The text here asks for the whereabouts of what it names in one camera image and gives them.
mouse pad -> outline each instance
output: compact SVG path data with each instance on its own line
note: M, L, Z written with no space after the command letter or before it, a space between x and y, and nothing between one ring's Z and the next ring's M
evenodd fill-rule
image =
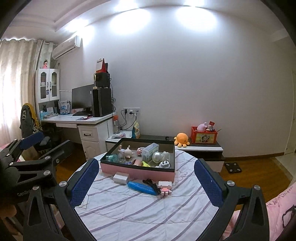
M242 172L241 168L236 162L227 162L224 165L229 173Z
M81 118L77 119L77 121L86 121L90 118L93 118L93 116L88 116L87 119L83 119L83 117L81 117Z

blue marker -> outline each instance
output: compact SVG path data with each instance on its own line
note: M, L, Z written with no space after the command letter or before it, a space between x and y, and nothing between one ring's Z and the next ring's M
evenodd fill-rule
M135 182L128 182L128 187L140 191L140 192L144 192L147 194L151 194L151 195L158 195L152 187L146 186L144 184L141 183L135 183Z

speaker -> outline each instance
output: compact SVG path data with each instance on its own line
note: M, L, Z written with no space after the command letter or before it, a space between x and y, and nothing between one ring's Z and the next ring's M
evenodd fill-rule
M96 87L100 88L110 88L110 74L109 73L97 73L94 74L94 81L96 82Z
M112 113L111 89L94 87L93 99L91 102L92 114L95 117L102 117Z

pink blanket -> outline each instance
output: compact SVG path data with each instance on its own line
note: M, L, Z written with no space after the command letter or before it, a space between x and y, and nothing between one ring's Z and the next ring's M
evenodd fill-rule
M282 216L285 212L296 205L296 183L288 187L285 191L280 193L277 197L273 198L266 203L268 220L269 220L269 240L275 241L283 231ZM230 222L222 235L222 239L229 237L235 222L239 216L239 212L235 211L230 219ZM291 218L291 212L289 212L284 219L284 224L287 225Z

blue gripper pad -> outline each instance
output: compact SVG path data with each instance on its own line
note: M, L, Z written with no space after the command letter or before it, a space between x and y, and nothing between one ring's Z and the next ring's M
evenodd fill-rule
M98 172L98 160L93 158L69 179L66 195L73 208L81 205Z
M226 187L223 186L224 181L219 174L213 172L203 159L197 159L194 163L194 173L211 203L216 207L222 207Z
M20 149L21 150L27 150L31 146L41 142L43 139L44 139L44 135L43 135L43 133L41 131L37 132L35 134L32 134L32 135L26 137L24 140L21 141Z

